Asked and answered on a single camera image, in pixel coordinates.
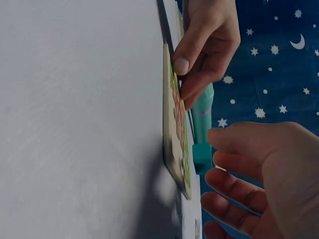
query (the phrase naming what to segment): crescent moon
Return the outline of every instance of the crescent moon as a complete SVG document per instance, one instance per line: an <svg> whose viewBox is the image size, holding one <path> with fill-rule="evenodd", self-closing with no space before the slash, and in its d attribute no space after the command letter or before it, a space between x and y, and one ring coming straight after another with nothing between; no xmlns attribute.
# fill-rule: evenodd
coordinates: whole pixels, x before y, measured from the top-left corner
<svg viewBox="0 0 319 239"><path fill-rule="evenodd" d="M301 37L301 40L299 43L293 43L292 41L290 41L290 44L293 46L293 48L295 48L297 50L303 49L306 45L304 36L302 34L300 34L300 37Z"/></svg>

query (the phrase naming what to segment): knuckle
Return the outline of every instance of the knuckle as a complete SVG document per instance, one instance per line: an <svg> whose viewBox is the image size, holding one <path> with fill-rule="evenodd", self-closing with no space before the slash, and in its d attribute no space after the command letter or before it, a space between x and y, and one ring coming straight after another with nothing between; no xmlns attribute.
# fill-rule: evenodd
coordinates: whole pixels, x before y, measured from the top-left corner
<svg viewBox="0 0 319 239"><path fill-rule="evenodd" d="M188 50L194 54L201 51L201 44L199 41L190 41L188 43Z"/></svg>

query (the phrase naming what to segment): teal marker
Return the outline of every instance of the teal marker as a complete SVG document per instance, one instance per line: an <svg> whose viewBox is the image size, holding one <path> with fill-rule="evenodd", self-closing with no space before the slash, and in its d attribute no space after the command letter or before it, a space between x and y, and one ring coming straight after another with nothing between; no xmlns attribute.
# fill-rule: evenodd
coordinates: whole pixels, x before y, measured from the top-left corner
<svg viewBox="0 0 319 239"><path fill-rule="evenodd" d="M211 107L214 100L214 87L209 84L191 108L194 129L193 161L196 174L205 174L213 167L211 145L207 140L211 129Z"/></svg>

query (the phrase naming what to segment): blue fabric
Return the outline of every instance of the blue fabric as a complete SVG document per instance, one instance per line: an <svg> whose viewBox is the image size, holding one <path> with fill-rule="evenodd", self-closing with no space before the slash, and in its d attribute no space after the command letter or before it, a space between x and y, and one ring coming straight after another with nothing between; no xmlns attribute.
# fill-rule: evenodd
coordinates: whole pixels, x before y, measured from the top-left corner
<svg viewBox="0 0 319 239"><path fill-rule="evenodd" d="M237 11L242 42L225 78L214 84L212 127L295 121L319 135L319 1L237 0ZM305 47L294 48L290 41L302 37ZM208 191L201 178L201 192ZM202 217L214 220L204 211Z"/></svg>

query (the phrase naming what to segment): cardboard card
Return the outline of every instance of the cardboard card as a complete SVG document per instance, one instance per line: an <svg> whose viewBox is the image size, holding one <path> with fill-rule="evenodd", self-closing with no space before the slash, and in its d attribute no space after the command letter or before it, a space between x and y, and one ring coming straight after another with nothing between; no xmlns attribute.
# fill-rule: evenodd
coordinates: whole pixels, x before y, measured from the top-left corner
<svg viewBox="0 0 319 239"><path fill-rule="evenodd" d="M191 199L185 107L167 44L163 47L163 145L168 170L186 198Z"/></svg>
<svg viewBox="0 0 319 239"><path fill-rule="evenodd" d="M195 239L200 239L201 220L195 219Z"/></svg>

